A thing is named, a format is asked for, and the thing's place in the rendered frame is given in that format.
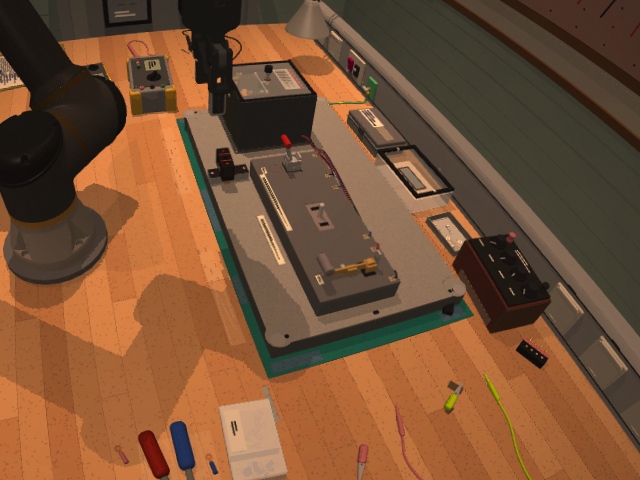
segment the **multimeter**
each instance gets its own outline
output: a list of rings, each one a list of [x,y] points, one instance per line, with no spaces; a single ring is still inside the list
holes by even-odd
[[[127,58],[127,73],[133,115],[178,109],[166,55]]]

